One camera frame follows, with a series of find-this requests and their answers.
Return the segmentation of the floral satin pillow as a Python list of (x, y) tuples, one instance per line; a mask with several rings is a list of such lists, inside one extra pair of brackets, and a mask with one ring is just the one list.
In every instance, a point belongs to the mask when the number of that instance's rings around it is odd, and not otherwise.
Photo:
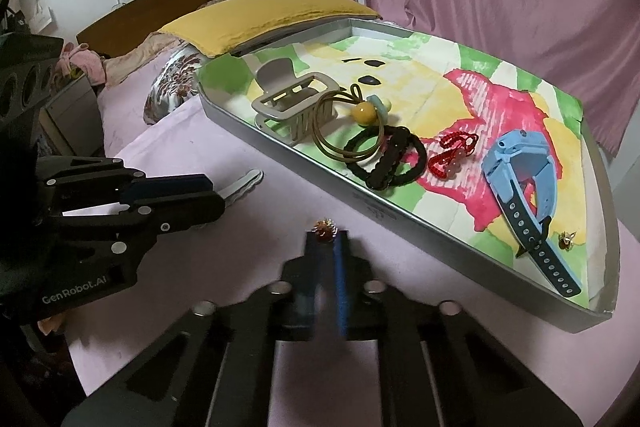
[(184, 102), (198, 95), (198, 70), (208, 58), (192, 44), (176, 49), (153, 81), (143, 107), (145, 124), (157, 124)]

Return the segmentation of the black wavy hair clip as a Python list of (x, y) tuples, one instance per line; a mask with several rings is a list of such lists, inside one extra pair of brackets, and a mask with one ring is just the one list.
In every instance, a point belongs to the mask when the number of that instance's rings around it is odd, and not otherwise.
[(412, 181), (409, 173), (396, 171), (410, 145), (410, 131), (405, 127), (393, 127), (387, 140), (386, 149), (366, 181), (373, 191), (384, 191), (389, 186), (401, 186)]

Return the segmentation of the beige blanket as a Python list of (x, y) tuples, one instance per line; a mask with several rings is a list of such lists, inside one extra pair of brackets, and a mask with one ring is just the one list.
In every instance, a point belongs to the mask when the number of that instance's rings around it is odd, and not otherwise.
[(174, 35), (153, 31), (133, 50), (103, 61), (105, 87), (111, 88), (122, 83), (132, 72), (148, 64), (158, 54), (181, 46), (184, 41)]

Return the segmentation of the gold red earring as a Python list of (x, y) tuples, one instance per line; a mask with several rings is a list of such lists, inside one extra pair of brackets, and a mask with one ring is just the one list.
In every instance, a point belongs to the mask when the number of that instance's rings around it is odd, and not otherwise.
[(331, 219), (324, 218), (314, 224), (311, 232), (319, 243), (333, 243), (337, 236), (338, 228)]

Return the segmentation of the pink bed sheet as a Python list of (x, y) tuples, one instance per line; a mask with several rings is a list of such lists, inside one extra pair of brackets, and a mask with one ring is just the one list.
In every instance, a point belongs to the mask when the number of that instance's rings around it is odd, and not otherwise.
[(424, 303), (461, 303), (544, 381), (588, 426), (612, 426), (639, 395), (639, 244), (620, 231), (620, 290), (613, 316), (570, 334), (513, 306), (442, 263), (444, 250), (411, 244), (390, 218), (359, 212), (297, 176), (204, 114), (192, 100), (122, 150), (129, 167), (151, 176), (204, 172), (224, 185), (252, 169), (264, 179), (222, 218), (162, 236), (134, 287), (70, 314), (70, 356), (93, 392), (201, 300), (225, 306), (274, 281), (298, 256), (322, 218), (346, 229), (375, 272)]

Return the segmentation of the wooden headboard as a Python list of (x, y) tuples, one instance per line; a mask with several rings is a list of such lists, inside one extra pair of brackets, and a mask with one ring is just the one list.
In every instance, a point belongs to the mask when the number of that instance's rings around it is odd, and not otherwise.
[(153, 31), (217, 0), (132, 0), (78, 32), (76, 41), (116, 57), (136, 48)]

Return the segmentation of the yellow pillow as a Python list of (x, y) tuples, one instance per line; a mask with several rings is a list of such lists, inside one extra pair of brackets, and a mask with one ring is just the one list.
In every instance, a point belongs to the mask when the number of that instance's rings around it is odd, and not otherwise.
[(180, 16), (160, 28), (214, 58), (278, 30), (319, 20), (380, 14), (354, 0), (224, 0)]

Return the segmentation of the white hair clip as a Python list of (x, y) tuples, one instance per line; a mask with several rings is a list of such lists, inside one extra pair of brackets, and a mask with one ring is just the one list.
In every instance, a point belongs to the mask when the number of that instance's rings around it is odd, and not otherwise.
[(252, 169), (247, 171), (241, 178), (218, 190), (217, 193), (224, 200), (224, 205), (230, 207), (253, 191), (257, 185), (262, 183), (263, 179), (264, 172), (262, 169)]

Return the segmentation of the red small hair clip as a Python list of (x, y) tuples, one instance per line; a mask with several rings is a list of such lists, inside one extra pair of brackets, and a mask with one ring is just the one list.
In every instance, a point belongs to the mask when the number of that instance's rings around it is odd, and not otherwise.
[(465, 158), (474, 154), (478, 135), (472, 132), (455, 131), (439, 141), (442, 151), (427, 161), (428, 171), (439, 180), (452, 179), (461, 169)]

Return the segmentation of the grey claw hair clip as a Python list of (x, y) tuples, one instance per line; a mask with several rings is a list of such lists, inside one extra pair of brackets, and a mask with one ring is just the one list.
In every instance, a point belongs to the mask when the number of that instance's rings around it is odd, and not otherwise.
[(322, 72), (297, 77), (289, 57), (275, 58), (256, 72), (262, 95), (252, 102), (256, 127), (285, 144), (295, 145), (311, 134), (311, 116), (322, 95), (340, 92)]

